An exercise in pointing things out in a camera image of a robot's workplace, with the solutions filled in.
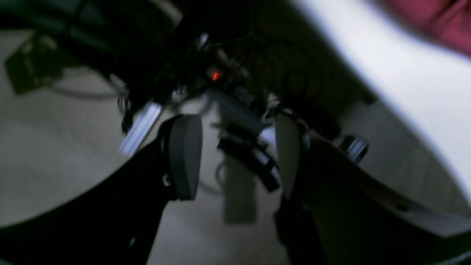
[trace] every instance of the black cable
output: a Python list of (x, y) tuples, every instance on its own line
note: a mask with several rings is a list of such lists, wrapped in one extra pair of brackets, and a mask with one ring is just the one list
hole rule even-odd
[(80, 13), (82, 12), (85, 5), (87, 4), (87, 1), (88, 0), (81, 0), (79, 2), (79, 5), (77, 6), (75, 11), (73, 12), (71, 19), (69, 20), (69, 22), (65, 26), (63, 35), (64, 35), (64, 38), (66, 40), (70, 39), (70, 30), (72, 28), (72, 25), (75, 24), (78, 21)]
[(301, 94), (304, 96), (304, 97), (307, 97), (307, 93), (308, 93), (308, 87), (309, 87), (309, 76), (307, 73), (301, 71), (301, 70), (290, 70), (288, 72), (286, 72), (286, 74), (284, 75), (283, 77), (283, 93), (284, 94), (287, 94), (287, 89), (290, 90), (290, 87), (289, 87), (289, 81), (290, 81), (290, 77), (292, 75), (300, 75), (303, 79), (304, 79), (304, 83), (302, 85), (302, 90), (301, 90)]

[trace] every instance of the white surface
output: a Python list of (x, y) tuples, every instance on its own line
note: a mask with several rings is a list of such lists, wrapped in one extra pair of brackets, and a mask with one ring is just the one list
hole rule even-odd
[[(118, 151), (124, 136), (116, 98), (80, 99), (47, 87), (14, 93), (4, 62), (31, 34), (0, 33), (0, 227), (77, 197), (127, 160)], [(54, 84), (77, 93), (114, 92), (93, 71), (79, 70), (64, 69), (70, 74)], [(202, 116), (200, 186), (196, 200), (167, 205), (147, 264), (288, 264), (273, 221), (280, 192), (268, 194), (247, 168), (217, 151), (214, 124), (223, 122), (217, 104), (200, 97), (167, 107), (146, 142), (177, 113)]]
[(366, 0), (293, 1), (345, 62), (434, 151), (471, 202), (471, 63)]

